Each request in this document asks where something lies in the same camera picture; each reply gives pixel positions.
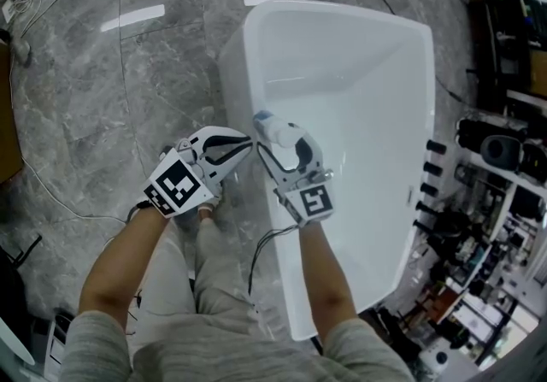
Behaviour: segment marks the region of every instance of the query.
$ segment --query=white bathtub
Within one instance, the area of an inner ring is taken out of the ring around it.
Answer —
[[[229,126],[256,137],[253,114],[268,109],[319,143],[335,174],[336,212],[323,226],[356,308],[386,297],[409,255],[432,138],[429,27],[333,3],[272,1],[250,11],[219,68]],[[278,155],[294,162],[292,154]],[[261,232],[289,226],[258,157],[248,161],[238,170],[247,219],[261,220]],[[291,335],[309,338],[316,330],[297,233],[274,241]]]

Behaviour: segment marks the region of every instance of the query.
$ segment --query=brown cabinet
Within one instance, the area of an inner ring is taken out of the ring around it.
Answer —
[[[23,168],[9,90],[9,47],[0,41],[0,183]]]

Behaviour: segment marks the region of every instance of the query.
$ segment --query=person's left arm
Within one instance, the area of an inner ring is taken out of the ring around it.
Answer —
[[[155,208],[137,212],[95,261],[79,297],[79,314],[103,312],[125,330],[127,310],[167,223]]]

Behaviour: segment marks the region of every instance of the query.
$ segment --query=tile grout line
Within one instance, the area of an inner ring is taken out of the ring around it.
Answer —
[[[120,16],[121,16],[121,0],[119,0],[118,4],[119,4],[119,6],[118,6],[118,20],[119,20]],[[133,140],[135,142],[135,148],[137,149],[138,161],[140,162],[140,167],[143,170],[143,175],[146,178],[146,171],[144,171],[143,158],[140,155],[140,149],[139,149],[138,143],[137,143],[137,133],[135,131],[135,126],[133,125],[133,120],[132,120],[132,117],[131,117],[131,109],[129,108],[129,98],[127,97],[126,73],[125,73],[124,68],[123,68],[123,54],[121,52],[121,26],[118,26],[118,40],[119,40],[119,43],[120,43],[121,80],[123,82],[123,90],[126,94],[127,114],[129,116],[129,126],[131,127],[131,130],[132,130],[132,133],[133,133]]]

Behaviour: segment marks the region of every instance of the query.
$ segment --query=shirt sleeve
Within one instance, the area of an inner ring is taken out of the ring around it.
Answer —
[[[414,381],[409,368],[363,320],[347,320],[326,336],[324,356],[376,382]]]
[[[68,329],[59,382],[126,382],[130,373],[120,324],[99,311],[76,317]]]

